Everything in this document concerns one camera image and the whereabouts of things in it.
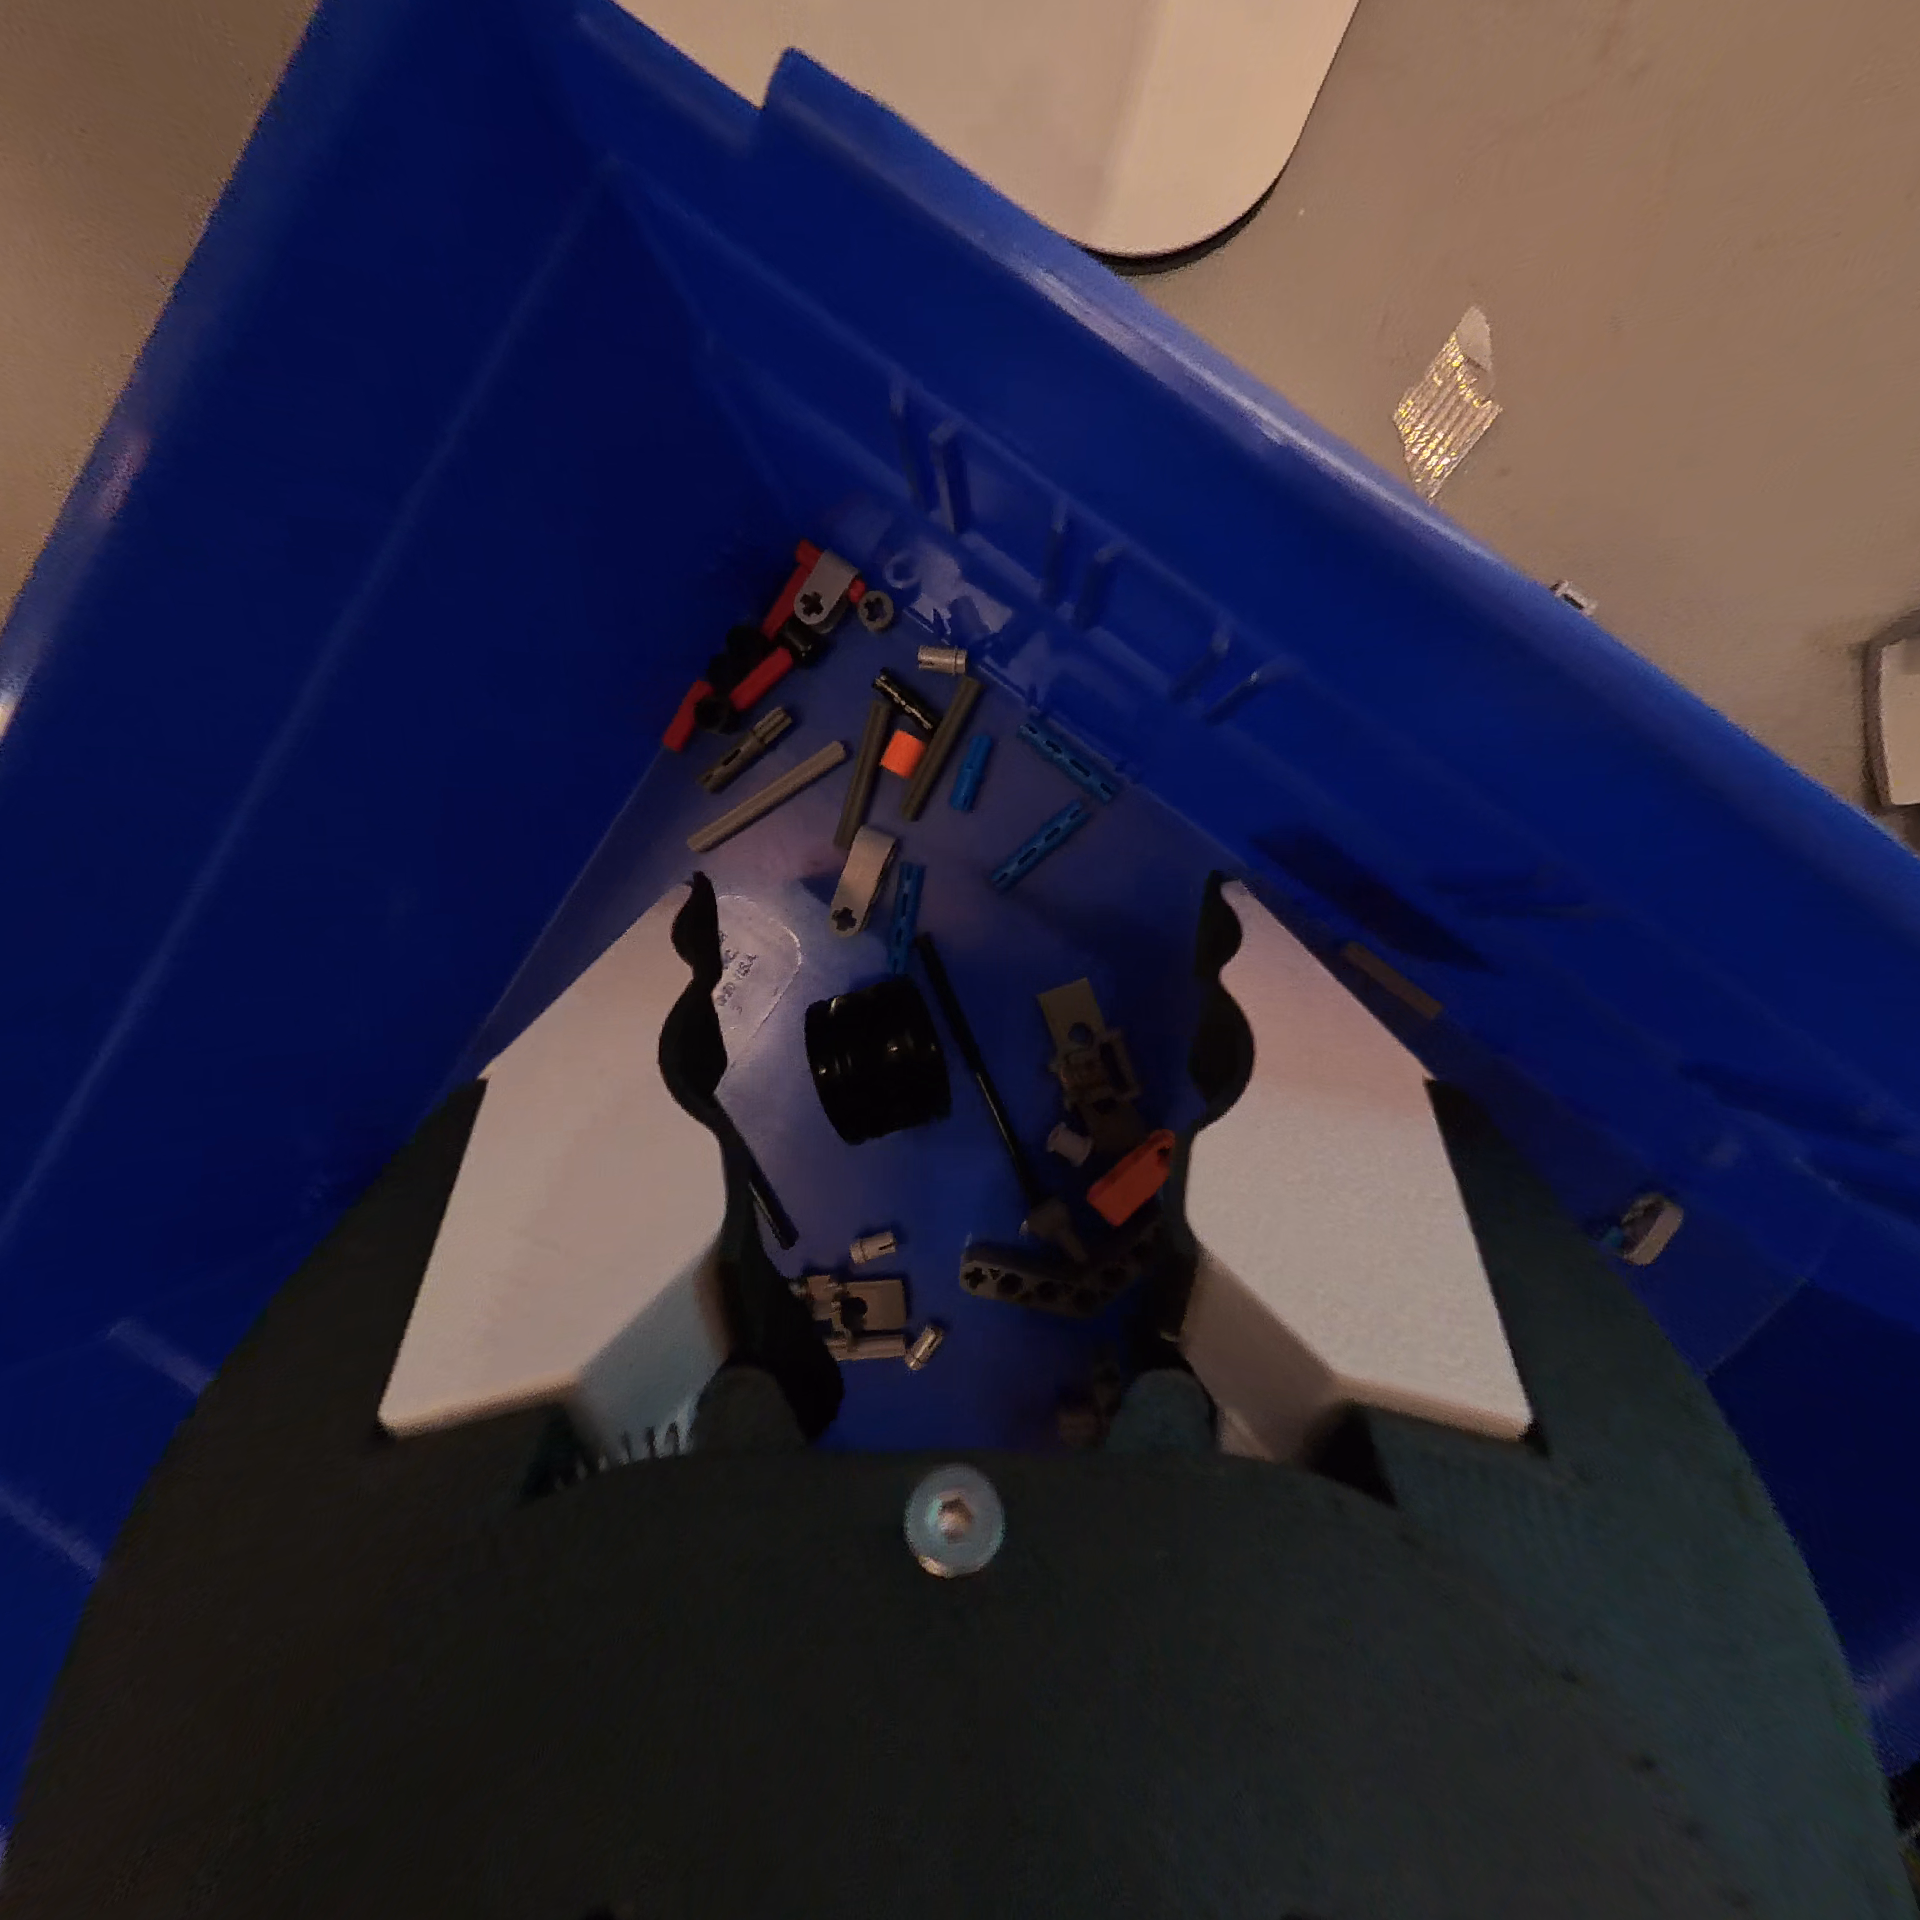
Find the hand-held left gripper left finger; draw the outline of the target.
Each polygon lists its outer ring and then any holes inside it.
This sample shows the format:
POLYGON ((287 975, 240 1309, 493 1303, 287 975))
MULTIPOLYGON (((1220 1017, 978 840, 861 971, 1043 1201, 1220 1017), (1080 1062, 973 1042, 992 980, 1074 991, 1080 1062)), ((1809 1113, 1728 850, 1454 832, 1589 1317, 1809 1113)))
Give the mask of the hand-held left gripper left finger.
POLYGON ((562 1407, 587 1460, 691 1444, 732 1360, 816 1439, 843 1368, 760 1242, 763 1184, 718 1099, 716 888, 689 876, 490 1066, 377 1423, 422 1435, 562 1407))

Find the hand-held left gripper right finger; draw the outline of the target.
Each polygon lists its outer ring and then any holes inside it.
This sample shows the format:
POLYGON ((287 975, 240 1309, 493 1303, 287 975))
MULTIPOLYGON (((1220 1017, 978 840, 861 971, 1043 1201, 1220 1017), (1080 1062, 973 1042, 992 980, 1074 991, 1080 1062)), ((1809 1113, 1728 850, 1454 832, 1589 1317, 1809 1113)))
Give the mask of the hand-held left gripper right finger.
POLYGON ((1305 1461, 1353 1412, 1517 1444, 1531 1399, 1424 1063, 1228 876, 1199 898, 1186 1066, 1164 1309, 1216 1445, 1305 1461))

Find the blue plastic bin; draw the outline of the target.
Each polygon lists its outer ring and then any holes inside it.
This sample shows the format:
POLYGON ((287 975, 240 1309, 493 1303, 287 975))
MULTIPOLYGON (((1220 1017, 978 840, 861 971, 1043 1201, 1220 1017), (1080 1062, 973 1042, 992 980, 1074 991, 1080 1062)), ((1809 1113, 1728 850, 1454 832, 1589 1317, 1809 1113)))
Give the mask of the blue plastic bin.
POLYGON ((1071 949, 1191 1103, 1243 876, 1587 1233, 1684 1206, 1634 1289, 1913 1772, 1916 857, 819 65, 324 4, 4 633, 4 1839, 156 1360, 685 872, 667 722, 796 541, 986 680, 902 857, 1016 1113, 1071 949))

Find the orange connector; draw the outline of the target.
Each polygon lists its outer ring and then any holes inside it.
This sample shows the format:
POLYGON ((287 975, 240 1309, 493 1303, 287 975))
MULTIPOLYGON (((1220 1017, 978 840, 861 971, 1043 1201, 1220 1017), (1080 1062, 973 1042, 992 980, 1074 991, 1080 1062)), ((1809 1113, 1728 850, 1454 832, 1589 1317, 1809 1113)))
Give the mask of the orange connector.
POLYGON ((1173 1129, 1147 1132, 1087 1184, 1087 1209, 1110 1226, 1132 1222, 1163 1194, 1175 1146, 1178 1137, 1173 1129))

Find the dark grey beam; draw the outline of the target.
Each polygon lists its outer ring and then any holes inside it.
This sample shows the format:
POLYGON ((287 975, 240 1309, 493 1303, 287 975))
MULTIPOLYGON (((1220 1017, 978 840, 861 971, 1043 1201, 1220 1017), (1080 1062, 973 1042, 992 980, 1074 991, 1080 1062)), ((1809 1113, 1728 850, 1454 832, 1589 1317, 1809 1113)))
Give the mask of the dark grey beam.
POLYGON ((981 1303, 1085 1323, 1110 1309, 1158 1256, 1158 1226, 1107 1236, 1080 1260, 1053 1247, 969 1242, 955 1283, 981 1303))

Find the black rubber tyre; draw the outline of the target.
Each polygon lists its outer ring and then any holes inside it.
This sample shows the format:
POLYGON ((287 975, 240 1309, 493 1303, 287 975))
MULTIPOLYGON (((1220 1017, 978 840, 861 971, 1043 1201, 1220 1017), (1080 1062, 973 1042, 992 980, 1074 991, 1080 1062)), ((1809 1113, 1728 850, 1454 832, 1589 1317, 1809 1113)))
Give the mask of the black rubber tyre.
POLYGON ((940 1033, 908 975, 809 1001, 802 1050, 819 1108, 850 1146, 950 1115, 940 1033))

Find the thin black axle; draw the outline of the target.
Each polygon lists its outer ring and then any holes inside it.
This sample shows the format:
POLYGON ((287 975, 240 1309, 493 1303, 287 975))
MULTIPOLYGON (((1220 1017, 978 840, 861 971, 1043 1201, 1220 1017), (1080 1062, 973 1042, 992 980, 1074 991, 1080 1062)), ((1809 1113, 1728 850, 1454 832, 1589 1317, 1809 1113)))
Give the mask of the thin black axle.
POLYGON ((967 1063, 967 1074, 973 1077, 973 1085, 978 1088, 978 1098, 988 1111, 988 1119, 997 1125, 997 1137, 1005 1150, 1010 1165, 1016 1168, 1016 1183, 1021 1188, 1021 1201, 1027 1206, 1027 1212, 1042 1209, 1052 1193, 1043 1188, 1043 1183, 1038 1177, 1038 1168, 1031 1165, 1016 1124, 1010 1115, 1010 1108, 992 1082, 992 1072, 986 1063, 986 1050, 976 1042, 973 1021, 961 1001, 961 996, 953 991, 953 980, 945 974, 945 963, 935 944, 931 934, 916 934, 915 937, 915 953, 920 961, 923 980, 935 991, 935 1001, 940 1006, 940 1015, 945 1017, 945 1033, 953 1036, 953 1045, 967 1063))

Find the light grey thin connector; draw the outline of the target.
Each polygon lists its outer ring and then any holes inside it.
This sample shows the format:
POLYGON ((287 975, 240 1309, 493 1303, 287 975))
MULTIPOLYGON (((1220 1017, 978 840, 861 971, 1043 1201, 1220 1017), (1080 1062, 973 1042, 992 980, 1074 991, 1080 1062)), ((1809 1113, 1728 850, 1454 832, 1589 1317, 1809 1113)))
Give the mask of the light grey thin connector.
POLYGON ((895 857, 896 840, 890 832, 875 826, 854 830, 829 898, 829 929, 837 937, 850 939, 868 926, 895 857))

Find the blue thin beam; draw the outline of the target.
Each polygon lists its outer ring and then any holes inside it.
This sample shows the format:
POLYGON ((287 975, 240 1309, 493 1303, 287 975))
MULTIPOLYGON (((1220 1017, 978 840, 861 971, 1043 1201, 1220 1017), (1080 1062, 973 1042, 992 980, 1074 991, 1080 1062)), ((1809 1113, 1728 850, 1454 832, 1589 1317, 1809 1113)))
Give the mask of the blue thin beam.
POLYGON ((1042 719, 1027 715, 1016 737, 1027 744, 1048 768, 1068 777, 1076 791, 1085 791, 1095 802, 1114 802, 1120 793, 1116 775, 1087 749, 1071 742, 1068 733, 1053 730, 1042 719))
POLYGON ((1038 866, 1059 854, 1087 821, 1091 809, 1076 801, 1052 812, 1005 857, 997 863, 988 876, 992 891, 1010 895, 1011 888, 1018 888, 1038 866))

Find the dark grey pin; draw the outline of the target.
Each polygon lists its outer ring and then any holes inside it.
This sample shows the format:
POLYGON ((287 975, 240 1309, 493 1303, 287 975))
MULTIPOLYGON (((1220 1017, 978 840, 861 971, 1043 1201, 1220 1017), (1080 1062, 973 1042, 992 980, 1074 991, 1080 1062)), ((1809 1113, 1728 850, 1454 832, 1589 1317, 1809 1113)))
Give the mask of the dark grey pin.
POLYGON ((788 730, 794 727, 794 715, 788 708, 767 708, 742 730, 728 751, 720 751, 706 775, 699 775, 699 787, 706 793, 724 793, 748 768, 754 768, 788 730))

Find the dark grey axle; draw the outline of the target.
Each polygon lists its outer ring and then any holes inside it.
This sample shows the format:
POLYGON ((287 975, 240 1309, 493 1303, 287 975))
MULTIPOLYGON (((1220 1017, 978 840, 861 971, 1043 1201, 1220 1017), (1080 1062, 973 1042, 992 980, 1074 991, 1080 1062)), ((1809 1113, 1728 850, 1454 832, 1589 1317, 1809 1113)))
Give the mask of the dark grey axle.
POLYGON ((868 715, 864 715, 864 727, 859 733, 859 749, 851 757, 851 777, 850 777, 846 801, 843 801, 837 832, 832 832, 832 844, 840 851, 851 850, 854 837, 861 832, 861 826, 868 818, 881 751, 888 749, 890 730, 895 730, 895 704, 881 693, 875 693, 868 715))
POLYGON ((902 793, 902 821, 916 821, 923 816, 923 807, 945 768, 945 761, 953 757, 955 744, 967 737, 967 727, 973 722, 973 708, 981 695, 981 686, 973 676, 955 680, 953 686, 953 698, 942 708, 936 727, 931 730, 923 755, 915 768, 915 775, 903 783, 902 793))

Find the red and black linkage assembly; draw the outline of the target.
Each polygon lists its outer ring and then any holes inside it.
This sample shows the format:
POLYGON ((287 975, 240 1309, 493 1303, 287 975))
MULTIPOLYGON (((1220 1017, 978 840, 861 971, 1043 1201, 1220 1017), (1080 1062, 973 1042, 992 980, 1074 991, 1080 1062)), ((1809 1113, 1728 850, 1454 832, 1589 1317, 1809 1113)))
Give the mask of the red and black linkage assembly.
POLYGON ((728 631, 707 667, 667 722, 662 749, 683 755, 696 733, 742 727, 745 715, 794 670, 826 659, 832 638, 868 593, 861 570, 840 552, 796 541, 794 563, 756 621, 728 631))

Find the grey curved panel piece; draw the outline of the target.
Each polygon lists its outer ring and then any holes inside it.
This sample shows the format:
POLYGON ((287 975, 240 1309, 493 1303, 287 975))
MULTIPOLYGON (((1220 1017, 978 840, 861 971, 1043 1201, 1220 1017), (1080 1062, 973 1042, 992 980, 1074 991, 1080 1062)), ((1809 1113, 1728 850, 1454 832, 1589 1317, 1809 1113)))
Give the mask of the grey curved panel piece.
POLYGON ((1862 648, 1864 777, 1876 812, 1916 807, 1916 610, 1862 648))

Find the clear plastic scrap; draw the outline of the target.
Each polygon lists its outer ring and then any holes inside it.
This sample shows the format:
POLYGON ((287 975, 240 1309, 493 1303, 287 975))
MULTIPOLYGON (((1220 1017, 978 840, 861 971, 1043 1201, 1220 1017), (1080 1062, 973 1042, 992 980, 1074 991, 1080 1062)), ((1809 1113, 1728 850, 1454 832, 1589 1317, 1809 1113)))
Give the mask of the clear plastic scrap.
POLYGON ((1410 489, 1434 503, 1499 415, 1495 335, 1485 311, 1471 303, 1395 408, 1410 489))

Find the white book stand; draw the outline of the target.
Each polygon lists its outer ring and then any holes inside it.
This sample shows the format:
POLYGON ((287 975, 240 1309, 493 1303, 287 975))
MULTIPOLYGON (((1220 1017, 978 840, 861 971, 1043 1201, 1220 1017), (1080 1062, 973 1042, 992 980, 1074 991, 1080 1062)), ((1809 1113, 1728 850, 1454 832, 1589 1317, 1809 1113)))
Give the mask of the white book stand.
POLYGON ((1074 245, 1163 259, 1260 204, 1355 4, 622 4, 760 103, 784 53, 1074 245))

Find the dark grey frame connector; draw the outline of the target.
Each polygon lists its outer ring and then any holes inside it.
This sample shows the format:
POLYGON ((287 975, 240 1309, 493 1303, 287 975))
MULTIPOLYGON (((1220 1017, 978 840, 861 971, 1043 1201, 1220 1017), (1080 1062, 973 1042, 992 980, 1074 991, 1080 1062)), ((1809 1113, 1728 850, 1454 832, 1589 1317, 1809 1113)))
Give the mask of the dark grey frame connector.
POLYGON ((1127 1157, 1144 1144, 1140 1077, 1123 1033, 1114 1028, 1087 975, 1038 996, 1052 1042, 1048 1072, 1061 1088, 1068 1119, 1103 1157, 1127 1157))

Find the grey frame piece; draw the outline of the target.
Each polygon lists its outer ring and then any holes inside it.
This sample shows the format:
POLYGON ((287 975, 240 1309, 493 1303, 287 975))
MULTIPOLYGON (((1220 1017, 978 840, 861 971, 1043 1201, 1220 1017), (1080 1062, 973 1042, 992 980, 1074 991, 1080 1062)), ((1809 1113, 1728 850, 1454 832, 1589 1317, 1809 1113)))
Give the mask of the grey frame piece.
POLYGON ((813 1332, 837 1360, 896 1360, 908 1349, 908 1283, 902 1275, 805 1272, 790 1283, 813 1332))

